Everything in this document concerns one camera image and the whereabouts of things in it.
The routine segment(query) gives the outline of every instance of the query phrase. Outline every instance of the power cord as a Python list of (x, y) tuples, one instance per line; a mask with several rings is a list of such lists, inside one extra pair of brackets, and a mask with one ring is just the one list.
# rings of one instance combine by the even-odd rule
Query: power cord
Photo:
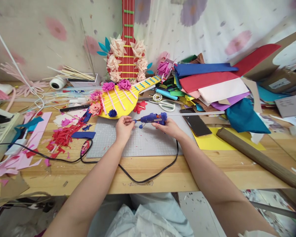
[[(36, 154), (38, 154), (38, 155), (40, 155), (40, 156), (42, 156), (42, 157), (44, 157), (44, 158), (46, 158), (46, 159), (48, 159), (48, 160), (54, 160), (54, 161), (62, 161), (62, 162), (66, 162), (66, 163), (75, 163), (75, 162), (77, 162), (77, 161), (79, 161), (79, 160), (81, 160), (81, 162), (82, 163), (84, 163), (84, 164), (95, 164), (95, 163), (98, 163), (98, 161), (84, 161), (82, 158), (88, 153), (88, 151), (91, 149), (91, 147), (92, 147), (92, 145), (93, 145), (93, 140), (92, 139), (88, 139), (88, 140), (86, 140), (86, 142), (87, 141), (90, 141), (91, 143), (90, 143), (90, 146), (89, 146), (89, 148), (85, 151), (85, 153), (83, 153), (83, 154), (80, 154), (80, 157), (77, 159), (77, 160), (75, 160), (75, 161), (69, 161), (69, 160), (64, 160), (64, 159), (58, 159), (58, 158), (50, 158), (50, 157), (48, 157), (48, 156), (46, 156), (46, 155), (44, 155), (44, 154), (42, 154), (42, 153), (40, 153), (40, 152), (38, 152), (38, 151), (35, 151), (35, 150), (32, 150), (32, 149), (30, 149), (30, 148), (28, 148), (28, 147), (26, 147), (26, 146), (24, 146), (24, 145), (21, 145), (21, 144), (18, 144), (18, 143), (0, 143), (0, 145), (14, 145), (14, 144), (16, 144), (16, 145), (19, 145), (19, 146), (21, 146), (21, 147), (23, 147), (23, 148), (25, 148), (25, 149), (27, 149), (27, 150), (29, 150), (29, 151), (31, 151), (31, 152), (34, 152), (34, 153), (36, 153)], [(163, 171), (165, 171), (166, 169), (168, 169), (168, 168), (170, 168), (176, 161), (177, 161), (177, 158), (178, 158), (178, 154), (179, 154), (179, 143), (178, 143), (178, 140), (176, 140), (177, 141), (177, 154), (176, 154), (176, 156), (175, 156), (175, 159), (174, 159), (174, 161), (171, 163), (171, 164), (169, 164), (169, 165), (167, 165), (166, 167), (164, 167), (159, 173), (157, 173), (157, 174), (155, 174), (154, 176), (151, 176), (150, 178), (148, 178), (148, 179), (145, 179), (145, 180), (142, 180), (142, 181), (137, 181), (137, 180), (135, 180), (135, 179), (133, 179), (133, 177), (131, 177), (131, 175), (120, 165), (120, 164), (118, 164), (118, 166), (122, 169), (122, 171), (124, 171), (124, 173), (133, 181), (133, 182), (135, 182), (135, 183), (146, 183), (146, 182), (148, 182), (148, 181), (150, 181), (150, 180), (152, 180), (152, 179), (154, 179), (154, 178), (156, 178), (157, 176), (159, 176)]]

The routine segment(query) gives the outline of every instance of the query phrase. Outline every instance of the purple paper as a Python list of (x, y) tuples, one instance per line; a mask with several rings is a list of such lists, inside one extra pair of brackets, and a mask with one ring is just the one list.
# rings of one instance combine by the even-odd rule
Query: purple paper
[(229, 101), (230, 105), (224, 105), (224, 104), (220, 104), (218, 102), (211, 103), (210, 105), (213, 106), (215, 109), (218, 109), (220, 111), (224, 111), (224, 110), (228, 109), (230, 106), (237, 103), (238, 101), (242, 100), (244, 97), (247, 97), (248, 95), (250, 95), (250, 92), (246, 92), (246, 93), (243, 93), (240, 95), (235, 95), (233, 97), (228, 98), (227, 100)]

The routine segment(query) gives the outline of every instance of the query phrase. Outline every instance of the hand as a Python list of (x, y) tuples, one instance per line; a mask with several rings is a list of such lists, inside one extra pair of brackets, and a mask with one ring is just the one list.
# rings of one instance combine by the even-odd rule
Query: hand
[(168, 134), (169, 136), (174, 137), (175, 139), (180, 139), (181, 137), (184, 136), (184, 132), (182, 129), (179, 128), (179, 126), (173, 121), (173, 119), (168, 118), (167, 121), (165, 122), (165, 125), (161, 125), (159, 123), (152, 123), (152, 125), (163, 131), (164, 133)]
[(133, 128), (135, 128), (135, 121), (130, 116), (120, 117), (115, 127), (116, 141), (126, 144)]

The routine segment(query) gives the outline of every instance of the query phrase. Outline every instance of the tape roll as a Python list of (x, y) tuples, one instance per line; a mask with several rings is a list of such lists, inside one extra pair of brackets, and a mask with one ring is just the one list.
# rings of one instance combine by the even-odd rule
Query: tape roll
[(55, 77), (49, 82), (49, 86), (55, 90), (61, 90), (67, 84), (67, 80), (60, 77)]

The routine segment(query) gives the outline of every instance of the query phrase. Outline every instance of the blue paper flower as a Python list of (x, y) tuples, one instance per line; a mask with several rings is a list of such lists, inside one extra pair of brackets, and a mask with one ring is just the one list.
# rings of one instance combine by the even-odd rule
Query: blue paper flower
[(109, 116), (110, 116), (110, 117), (116, 117), (116, 115), (117, 115), (117, 112), (115, 111), (115, 109), (111, 109), (111, 110), (109, 111)]

